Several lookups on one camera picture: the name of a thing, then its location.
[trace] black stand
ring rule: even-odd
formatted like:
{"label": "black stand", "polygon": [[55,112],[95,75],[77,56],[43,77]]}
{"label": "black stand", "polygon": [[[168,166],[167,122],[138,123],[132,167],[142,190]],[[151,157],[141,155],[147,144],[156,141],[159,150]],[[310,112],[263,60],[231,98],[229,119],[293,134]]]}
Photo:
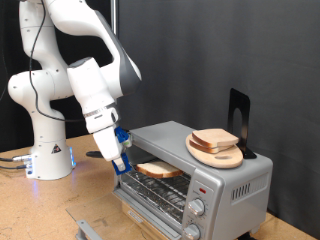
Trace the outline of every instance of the black stand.
{"label": "black stand", "polygon": [[233,133],[233,115],[237,108],[240,110],[242,115],[241,137],[237,145],[242,151],[244,159],[257,158],[257,156],[249,148],[247,148],[250,99],[247,95],[244,95],[243,93],[231,88],[228,113],[228,132],[231,134]]}
{"label": "black stand", "polygon": [[256,240],[255,238],[250,236],[250,233],[245,233],[238,238],[238,240]]}

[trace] sticker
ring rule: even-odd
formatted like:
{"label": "sticker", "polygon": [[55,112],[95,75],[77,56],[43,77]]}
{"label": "sticker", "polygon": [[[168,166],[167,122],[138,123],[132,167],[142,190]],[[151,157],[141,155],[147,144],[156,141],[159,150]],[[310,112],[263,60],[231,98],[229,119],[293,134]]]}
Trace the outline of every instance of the sticker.
{"label": "sticker", "polygon": [[51,154],[61,152],[61,149],[59,148],[58,144],[54,145],[53,150]]}
{"label": "sticker", "polygon": [[134,212],[132,212],[131,210],[128,211],[128,214],[133,217],[138,223],[142,223],[143,220],[141,218],[139,218]]}

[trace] oven rack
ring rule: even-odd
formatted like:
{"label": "oven rack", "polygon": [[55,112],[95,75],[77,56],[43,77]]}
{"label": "oven rack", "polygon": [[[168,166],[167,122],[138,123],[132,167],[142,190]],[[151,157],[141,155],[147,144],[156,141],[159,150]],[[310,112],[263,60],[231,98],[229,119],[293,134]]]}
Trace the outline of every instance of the oven rack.
{"label": "oven rack", "polygon": [[190,184],[188,175],[156,179],[130,171],[121,182],[181,224]]}

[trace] bread slice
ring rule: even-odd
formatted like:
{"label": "bread slice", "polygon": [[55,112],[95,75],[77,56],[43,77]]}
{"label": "bread slice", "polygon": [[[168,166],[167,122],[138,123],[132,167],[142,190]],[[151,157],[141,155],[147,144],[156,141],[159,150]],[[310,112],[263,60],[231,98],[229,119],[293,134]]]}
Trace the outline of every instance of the bread slice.
{"label": "bread slice", "polygon": [[206,146],[201,145],[200,143],[198,143],[194,138],[190,138],[189,140],[190,146],[203,151],[203,152],[207,152],[207,153],[218,153],[221,152],[223,150],[226,150],[228,148],[231,148],[234,145],[230,145],[230,146],[224,146],[224,147],[216,147],[216,148],[208,148]]}
{"label": "bread slice", "polygon": [[170,178],[183,174],[180,169],[162,161],[137,164],[136,170],[153,178]]}
{"label": "bread slice", "polygon": [[193,131],[192,137],[207,148],[225,147],[239,142],[236,136],[220,128]]}

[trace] wooden plate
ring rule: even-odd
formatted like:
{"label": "wooden plate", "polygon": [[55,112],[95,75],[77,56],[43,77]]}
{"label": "wooden plate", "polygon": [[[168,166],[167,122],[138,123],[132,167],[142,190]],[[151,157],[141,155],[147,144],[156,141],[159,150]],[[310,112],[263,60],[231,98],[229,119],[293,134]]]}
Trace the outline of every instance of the wooden plate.
{"label": "wooden plate", "polygon": [[215,168],[235,168],[243,161],[242,152],[236,145],[219,153],[206,153],[190,146],[191,138],[191,134],[186,138],[187,148],[193,157],[204,164]]}

